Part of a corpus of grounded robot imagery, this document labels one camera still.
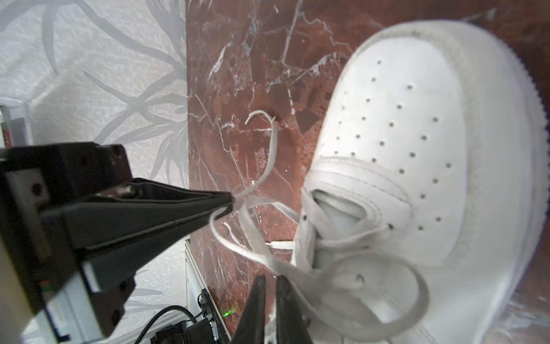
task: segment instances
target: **white lace tip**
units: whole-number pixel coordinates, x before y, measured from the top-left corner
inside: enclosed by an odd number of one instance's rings
[[[293,250],[294,249],[294,242],[293,241],[272,241],[269,243],[266,243],[269,247],[277,248],[280,250]]]
[[[248,115],[248,118],[246,119],[246,121],[244,121],[244,124],[245,124],[245,125],[247,125],[247,124],[248,124],[248,122],[250,121],[250,119],[251,119],[252,117],[254,117],[254,115],[256,115],[256,114],[255,114],[255,113],[253,113],[253,112],[252,112],[252,113],[250,113],[250,114]]]

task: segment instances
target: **black cable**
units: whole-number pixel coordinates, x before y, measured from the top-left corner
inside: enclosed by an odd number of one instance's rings
[[[204,311],[204,306],[206,306],[206,303],[205,304],[202,304],[201,302],[201,299],[204,298],[203,296],[204,292],[201,292],[198,296],[197,296],[197,304],[199,304],[199,307],[201,308],[201,311]]]
[[[149,320],[149,322],[147,323],[147,325],[145,325],[145,327],[143,328],[143,330],[141,331],[141,333],[139,334],[139,336],[137,337],[136,341],[134,342],[134,344],[138,344],[139,342],[141,342],[143,340],[143,337],[145,337],[145,335],[147,334],[147,331],[149,331],[149,328],[151,328],[151,326],[153,326],[153,324],[155,323],[155,321],[158,320],[158,318],[160,318],[164,313],[166,312],[170,312],[171,310],[178,310],[180,312],[183,312],[185,313],[185,315],[187,315],[189,317],[189,320],[186,320],[186,321],[191,321],[193,324],[196,324],[197,323],[197,317],[199,315],[202,314],[202,312],[198,313],[197,315],[193,316],[191,314],[190,311],[187,310],[187,308],[185,307],[182,307],[180,305],[171,305],[171,306],[168,306],[166,308],[163,308],[161,309],[157,314],[155,314],[155,316],[153,316],[151,318],[151,320]]]

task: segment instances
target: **white shoelace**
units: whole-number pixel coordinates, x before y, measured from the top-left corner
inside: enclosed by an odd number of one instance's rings
[[[275,258],[265,244],[258,228],[254,224],[249,209],[258,205],[272,204],[289,219],[299,226],[298,231],[316,231],[322,235],[323,232],[333,231],[333,227],[323,210],[315,202],[313,197],[302,189],[302,207],[307,219],[300,221],[298,214],[285,204],[270,198],[248,196],[261,183],[263,183],[275,164],[277,154],[277,128],[273,118],[266,112],[258,110],[249,114],[245,124],[255,115],[264,115],[271,123],[271,140],[266,168],[261,177],[239,194],[235,196],[235,204],[243,202],[239,210],[239,222],[245,233],[252,250],[248,250],[224,238],[215,227],[215,219],[225,208],[214,211],[210,216],[210,229],[218,241],[228,249],[265,265],[274,273],[286,276],[293,284],[298,302],[301,305],[304,316],[311,321],[321,321],[342,336],[356,342],[379,342],[390,341],[392,337],[403,333],[413,327],[424,316],[429,304],[429,294],[426,281],[417,269],[409,262],[397,256],[376,252],[372,248],[365,248],[364,239],[373,234],[388,230],[387,226],[370,228],[367,218],[359,221],[353,233],[359,233],[341,240],[317,239],[316,249],[340,252],[339,258],[320,270],[302,271],[296,266]],[[338,268],[350,259],[364,258],[368,260],[384,260],[397,263],[407,267],[416,278],[418,284],[418,296],[412,308],[401,318],[389,323],[382,323],[378,317],[361,300],[352,296],[349,291],[333,284],[333,278]],[[323,304],[330,312],[320,313],[318,306]]]

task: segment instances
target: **red marble surface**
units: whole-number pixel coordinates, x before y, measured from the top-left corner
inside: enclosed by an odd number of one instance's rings
[[[550,2],[547,0],[188,0],[187,52],[190,185],[230,190],[249,186],[263,171],[269,124],[248,125],[250,111],[265,110],[279,128],[274,171],[257,194],[300,209],[299,190],[332,90],[354,49],[378,30],[415,19],[466,20],[508,43],[550,103]],[[273,208],[255,211],[266,241],[292,240],[295,226]],[[218,227],[244,244],[234,218]],[[191,235],[191,252],[230,333],[252,280],[274,277],[219,245],[208,229]],[[290,254],[276,252],[289,259]],[[487,343],[550,342],[550,228],[513,300]]]

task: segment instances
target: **green led light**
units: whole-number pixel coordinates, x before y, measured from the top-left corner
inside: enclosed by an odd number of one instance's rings
[[[235,313],[235,310],[234,310],[234,309],[230,309],[230,310],[228,310],[228,311],[227,311],[224,315],[222,315],[222,316],[225,318],[225,317],[228,316],[229,314],[233,314],[233,313]]]

